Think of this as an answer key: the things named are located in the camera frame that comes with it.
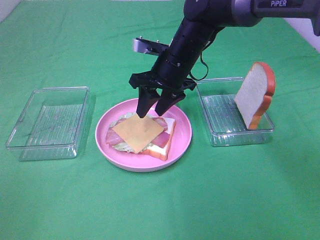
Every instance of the white bread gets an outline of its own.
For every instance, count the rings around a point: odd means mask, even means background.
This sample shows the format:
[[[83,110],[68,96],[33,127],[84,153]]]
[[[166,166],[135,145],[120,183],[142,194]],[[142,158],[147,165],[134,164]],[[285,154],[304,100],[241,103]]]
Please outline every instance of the white bread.
[[[140,152],[139,154],[150,155],[162,161],[166,161],[168,159],[168,152],[170,150],[171,140],[176,126],[176,120],[169,117],[164,117],[164,120],[168,125],[168,129],[165,132],[170,134],[167,144],[163,148],[157,145],[148,146],[146,150]]]
[[[262,115],[271,104],[275,90],[274,71],[264,62],[255,62],[234,98],[247,129],[254,130],[258,127]]]

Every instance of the clear plastic container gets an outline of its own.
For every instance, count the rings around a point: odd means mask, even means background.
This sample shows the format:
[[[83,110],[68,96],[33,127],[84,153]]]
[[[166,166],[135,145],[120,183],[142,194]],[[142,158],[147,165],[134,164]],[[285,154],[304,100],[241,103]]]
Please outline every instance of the clear plastic container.
[[[88,87],[32,92],[5,146],[20,161],[75,158],[88,113]]]
[[[275,126],[267,113],[255,130],[248,130],[234,101],[244,78],[215,78],[197,82],[199,102],[210,143],[214,147],[262,144],[272,139]]]

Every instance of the pink plate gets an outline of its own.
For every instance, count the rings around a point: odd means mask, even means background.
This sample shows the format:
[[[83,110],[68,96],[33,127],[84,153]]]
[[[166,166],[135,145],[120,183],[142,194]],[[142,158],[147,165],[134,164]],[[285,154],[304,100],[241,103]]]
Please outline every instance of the pink plate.
[[[168,159],[162,161],[158,158],[117,151],[108,144],[105,144],[107,131],[111,122],[118,120],[121,115],[128,112],[135,112],[137,109],[138,98],[123,101],[110,108],[99,120],[95,129],[95,141],[102,154],[114,165],[119,168],[133,172],[152,172],[166,168],[176,162],[187,150],[191,137],[192,128],[186,114],[177,106],[172,106],[163,117],[176,120],[171,148]],[[148,114],[158,116],[155,106],[152,106]]]

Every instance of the cheese slice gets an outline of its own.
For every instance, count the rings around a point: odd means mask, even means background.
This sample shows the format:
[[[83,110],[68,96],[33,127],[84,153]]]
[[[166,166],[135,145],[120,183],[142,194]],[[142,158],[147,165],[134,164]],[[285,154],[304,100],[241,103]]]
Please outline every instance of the cheese slice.
[[[164,128],[145,116],[137,114],[127,118],[112,128],[137,154],[146,147]]]

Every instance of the green tablecloth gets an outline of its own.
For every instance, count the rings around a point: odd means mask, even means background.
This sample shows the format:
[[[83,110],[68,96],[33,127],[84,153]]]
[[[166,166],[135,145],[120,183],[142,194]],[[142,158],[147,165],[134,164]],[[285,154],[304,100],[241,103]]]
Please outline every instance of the green tablecloth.
[[[23,1],[0,24],[0,239],[320,239],[320,56],[283,19],[227,28],[203,54],[210,78],[245,76],[254,61],[274,69],[272,142],[212,147],[187,91],[178,106],[193,138],[175,164],[129,172],[100,153],[98,120],[138,96],[128,80],[155,61],[132,39],[169,43],[183,4]],[[86,148],[19,162],[4,143],[32,90],[69,86],[96,97]]]

